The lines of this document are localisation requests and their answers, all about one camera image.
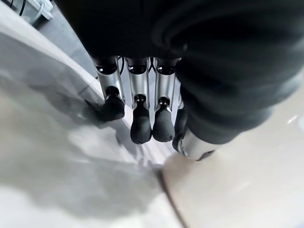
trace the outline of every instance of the table surface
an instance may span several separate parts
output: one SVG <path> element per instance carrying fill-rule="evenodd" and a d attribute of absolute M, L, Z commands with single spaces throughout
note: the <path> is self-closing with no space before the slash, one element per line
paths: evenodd
<path fill-rule="evenodd" d="M 130 108 L 101 123 L 99 83 L 3 3 L 0 43 L 0 227 L 180 228 Z"/>

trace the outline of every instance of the chrome metal joint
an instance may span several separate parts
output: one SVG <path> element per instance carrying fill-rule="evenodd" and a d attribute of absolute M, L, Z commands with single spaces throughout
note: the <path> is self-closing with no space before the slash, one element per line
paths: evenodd
<path fill-rule="evenodd" d="M 178 141 L 178 152 L 188 159 L 200 161 L 206 155 L 213 153 L 221 145 L 211 144 L 196 137 L 189 129 Z"/>

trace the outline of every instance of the rubber fingertip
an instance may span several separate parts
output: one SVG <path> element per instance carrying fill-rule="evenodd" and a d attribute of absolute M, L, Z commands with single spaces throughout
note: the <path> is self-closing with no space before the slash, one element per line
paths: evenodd
<path fill-rule="evenodd" d="M 147 116 L 139 116 L 133 120 L 131 131 L 131 139 L 136 144 L 148 142 L 152 137 L 150 119 Z"/>
<path fill-rule="evenodd" d="M 159 142 L 169 142 L 174 138 L 171 112 L 166 108 L 161 108 L 155 113 L 153 137 Z"/>

